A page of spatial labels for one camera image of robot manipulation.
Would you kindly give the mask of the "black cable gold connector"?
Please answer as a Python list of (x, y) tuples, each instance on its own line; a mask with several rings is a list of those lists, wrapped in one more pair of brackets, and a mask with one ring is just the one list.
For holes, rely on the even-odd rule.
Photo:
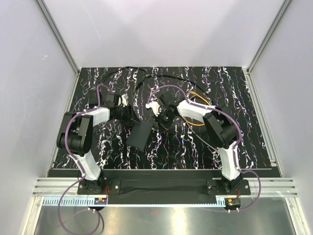
[(185, 81), (185, 82), (189, 82), (191, 83), (192, 85), (194, 85), (196, 88), (198, 88), (201, 92), (203, 92), (203, 94), (205, 94), (206, 96), (209, 96), (209, 94), (207, 92), (204, 91), (204, 89), (201, 88), (201, 86), (197, 85), (194, 81), (191, 81), (191, 80), (187, 80), (185, 78), (182, 78), (182, 77), (175, 77), (175, 76), (172, 76), (172, 75), (164, 75), (164, 74), (160, 74), (160, 75), (153, 75), (153, 74), (147, 74), (143, 77), (142, 81), (140, 82), (140, 84), (143, 84), (144, 81), (148, 78), (153, 78), (153, 77), (161, 77), (161, 78), (170, 78), (170, 79), (174, 79), (174, 80), (179, 80), (179, 81)]

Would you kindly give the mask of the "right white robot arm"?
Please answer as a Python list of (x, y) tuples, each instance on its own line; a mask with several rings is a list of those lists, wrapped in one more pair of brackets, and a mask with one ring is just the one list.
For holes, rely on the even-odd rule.
[(203, 123), (209, 141), (218, 150), (222, 162), (222, 179), (218, 185), (228, 194), (239, 189), (243, 180), (238, 159), (241, 131), (227, 106), (210, 106), (188, 98), (161, 95), (159, 101), (149, 101), (146, 108), (153, 111), (155, 121), (164, 128), (171, 125), (175, 117), (188, 117)]

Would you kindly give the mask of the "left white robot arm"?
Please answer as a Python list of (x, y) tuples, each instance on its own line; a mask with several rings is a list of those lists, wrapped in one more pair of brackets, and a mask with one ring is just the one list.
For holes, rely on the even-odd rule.
[(140, 123), (127, 94), (107, 94), (98, 97), (99, 103), (79, 113), (66, 112), (56, 140), (57, 147), (66, 151), (78, 166), (81, 187), (100, 194), (105, 190), (105, 176), (91, 152), (93, 128), (113, 119), (132, 127)]

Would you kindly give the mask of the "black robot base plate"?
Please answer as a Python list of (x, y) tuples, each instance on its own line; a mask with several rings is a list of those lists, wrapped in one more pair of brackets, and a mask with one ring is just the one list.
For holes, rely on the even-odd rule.
[(103, 170), (83, 180), (78, 194), (108, 196), (109, 205), (177, 206), (217, 202), (216, 197), (251, 194), (248, 180), (227, 183), (219, 170)]

